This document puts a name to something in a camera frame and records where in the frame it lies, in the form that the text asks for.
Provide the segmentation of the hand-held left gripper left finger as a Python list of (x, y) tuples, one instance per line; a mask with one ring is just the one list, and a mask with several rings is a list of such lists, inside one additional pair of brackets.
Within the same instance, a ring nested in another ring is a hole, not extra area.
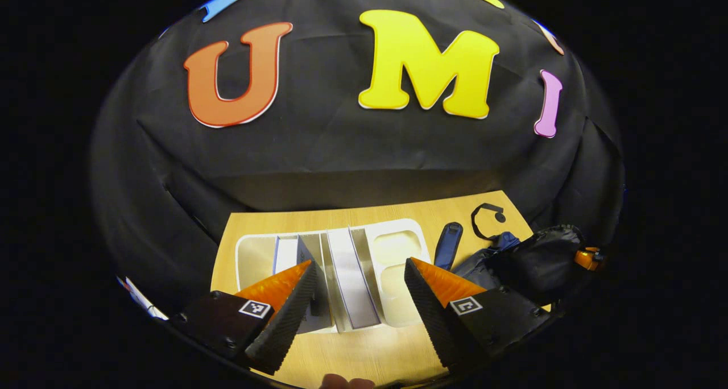
[(235, 294), (211, 291), (171, 316), (169, 324), (211, 354), (274, 374), (312, 300), (318, 269), (307, 260)]

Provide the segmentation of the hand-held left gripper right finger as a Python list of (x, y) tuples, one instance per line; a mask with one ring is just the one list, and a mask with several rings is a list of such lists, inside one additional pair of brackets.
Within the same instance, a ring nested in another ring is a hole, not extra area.
[(453, 373), (502, 358), (553, 322), (509, 286), (484, 289), (414, 257), (404, 280), (440, 363)]

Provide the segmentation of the blue schoolbag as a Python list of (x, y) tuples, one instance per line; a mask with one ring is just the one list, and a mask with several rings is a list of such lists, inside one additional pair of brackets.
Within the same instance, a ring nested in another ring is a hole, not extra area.
[(549, 305), (572, 288), (584, 268), (579, 256), (585, 239), (572, 224), (557, 224), (541, 229), (526, 239), (511, 231), (486, 235), (477, 224), (482, 210), (493, 213), (499, 223), (507, 221), (504, 208), (482, 203), (471, 211), (471, 229), (477, 238), (491, 242), (474, 252), (457, 267), (453, 262), (465, 231), (457, 221), (442, 226), (435, 245), (435, 267), (442, 274), (432, 275), (432, 282), (444, 282), (435, 288), (442, 306), (461, 297), (501, 287), (514, 287), (538, 306)]

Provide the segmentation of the white and blue banner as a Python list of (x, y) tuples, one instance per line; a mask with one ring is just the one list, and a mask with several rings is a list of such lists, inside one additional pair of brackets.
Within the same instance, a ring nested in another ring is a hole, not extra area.
[(168, 321), (169, 317), (146, 298), (129, 278), (117, 276), (118, 283), (130, 294), (133, 301), (138, 304), (149, 317), (155, 317), (162, 321)]

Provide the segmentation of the grey cover book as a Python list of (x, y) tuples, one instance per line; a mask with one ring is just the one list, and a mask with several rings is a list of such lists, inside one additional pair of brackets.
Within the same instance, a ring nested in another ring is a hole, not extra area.
[(336, 326), (330, 311), (328, 281), (324, 271), (321, 233), (289, 234), (276, 238), (272, 270), (274, 275), (309, 260), (316, 267), (317, 285), (297, 334), (335, 332)]

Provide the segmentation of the white bookshelf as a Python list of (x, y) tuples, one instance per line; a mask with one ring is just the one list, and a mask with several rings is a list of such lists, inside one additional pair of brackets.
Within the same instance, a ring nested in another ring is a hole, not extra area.
[[(375, 224), (346, 227), (351, 230), (362, 269), (366, 275), (375, 308), (379, 312), (380, 325), (393, 328), (421, 324), (415, 304), (404, 282), (406, 259), (414, 257), (430, 262), (430, 254), (421, 226), (413, 219), (396, 219)], [(330, 311), (336, 331), (343, 324), (343, 304), (329, 252), (327, 231), (306, 233), (245, 234), (235, 246), (235, 280), (238, 289), (244, 289), (271, 275), (275, 259), (275, 241), (278, 236), (321, 233), (324, 271), (328, 281)]]

